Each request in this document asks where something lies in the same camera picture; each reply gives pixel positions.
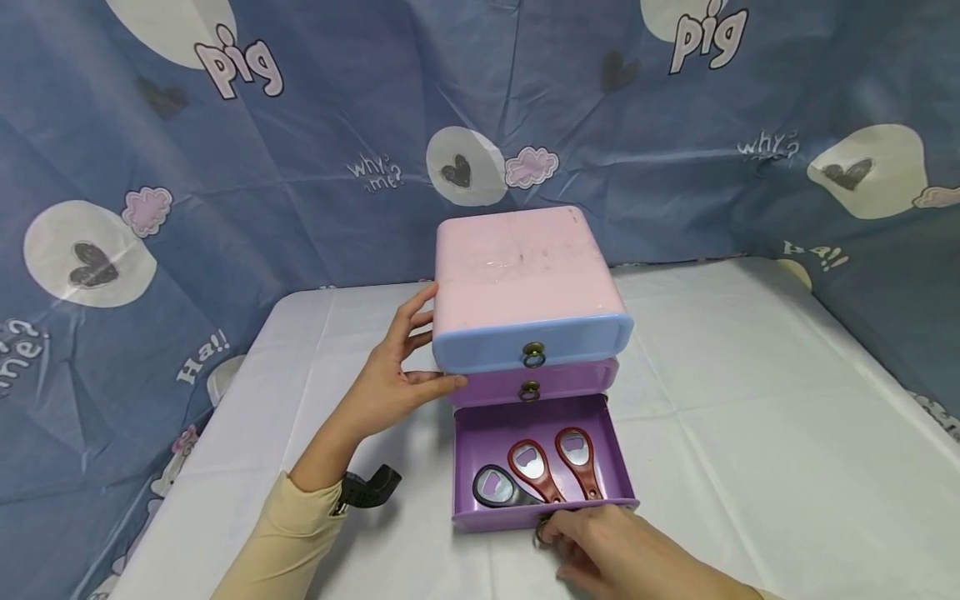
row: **white tablecloth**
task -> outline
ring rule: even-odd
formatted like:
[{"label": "white tablecloth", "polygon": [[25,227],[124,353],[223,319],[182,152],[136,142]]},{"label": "white tablecloth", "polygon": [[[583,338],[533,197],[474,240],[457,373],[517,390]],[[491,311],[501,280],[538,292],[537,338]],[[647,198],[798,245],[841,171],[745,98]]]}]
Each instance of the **white tablecloth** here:
[{"label": "white tablecloth", "polygon": [[[960,450],[779,265],[615,272],[636,319],[610,406],[638,511],[790,600],[960,598]],[[205,600],[417,284],[301,292],[274,310],[111,600]],[[408,367],[428,369],[429,351]],[[566,598],[530,532],[450,524],[445,403],[368,440],[403,475],[354,510],[311,598]]]}]

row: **pink top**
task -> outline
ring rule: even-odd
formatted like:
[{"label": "pink top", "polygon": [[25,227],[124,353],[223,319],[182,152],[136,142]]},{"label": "pink top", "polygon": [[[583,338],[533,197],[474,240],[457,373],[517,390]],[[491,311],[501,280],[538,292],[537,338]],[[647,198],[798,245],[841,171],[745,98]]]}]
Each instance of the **pink top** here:
[{"label": "pink top", "polygon": [[444,221],[437,281],[435,334],[627,312],[575,206]]}]

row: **blue backdrop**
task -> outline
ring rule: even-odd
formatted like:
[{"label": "blue backdrop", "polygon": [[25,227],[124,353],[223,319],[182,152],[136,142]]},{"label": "blue backdrop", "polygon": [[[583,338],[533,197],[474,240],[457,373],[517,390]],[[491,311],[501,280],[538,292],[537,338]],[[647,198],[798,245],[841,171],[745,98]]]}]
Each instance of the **blue backdrop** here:
[{"label": "blue backdrop", "polygon": [[960,439],[958,28],[952,0],[0,2],[6,597],[105,598],[274,302],[431,277],[451,217],[577,204],[611,264],[780,260]]}]

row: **black heart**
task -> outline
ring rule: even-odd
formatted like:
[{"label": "black heart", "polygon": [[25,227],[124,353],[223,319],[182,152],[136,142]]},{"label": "black heart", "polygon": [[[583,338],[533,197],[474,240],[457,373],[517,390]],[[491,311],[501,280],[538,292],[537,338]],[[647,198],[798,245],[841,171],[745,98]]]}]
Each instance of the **black heart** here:
[{"label": "black heart", "polygon": [[827,179],[851,192],[853,192],[856,186],[873,170],[874,160],[872,158],[864,158],[859,162],[855,162],[847,169],[844,169],[838,164],[829,164],[822,169]]},{"label": "black heart", "polygon": [[150,108],[160,115],[161,119],[172,119],[181,110],[186,108],[186,94],[175,85],[161,89],[157,84],[144,77],[138,77],[134,82],[136,90],[147,101]]},{"label": "black heart", "polygon": [[84,290],[102,287],[116,281],[120,277],[116,265],[90,242],[77,242],[73,245],[73,253],[84,265],[70,272],[70,285]]},{"label": "black heart", "polygon": [[446,165],[440,173],[445,180],[457,187],[470,187],[470,163],[463,155],[456,155],[453,165]]},{"label": "black heart", "polygon": [[620,51],[610,50],[600,63],[600,88],[605,94],[615,92],[636,79],[636,72],[639,70],[639,60],[624,65]]}]

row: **red bottle opener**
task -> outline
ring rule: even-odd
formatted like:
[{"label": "red bottle opener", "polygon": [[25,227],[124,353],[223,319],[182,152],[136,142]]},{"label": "red bottle opener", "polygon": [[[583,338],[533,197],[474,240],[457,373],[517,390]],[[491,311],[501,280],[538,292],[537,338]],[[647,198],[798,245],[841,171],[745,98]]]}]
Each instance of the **red bottle opener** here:
[{"label": "red bottle opener", "polygon": [[557,434],[554,444],[561,460],[576,476],[580,489],[584,491],[584,499],[603,498],[593,469],[593,440],[587,432],[579,427],[567,427]]},{"label": "red bottle opener", "polygon": [[546,453],[533,440],[520,440],[507,454],[507,464],[516,476],[530,484],[547,503],[566,502],[550,473]]}]

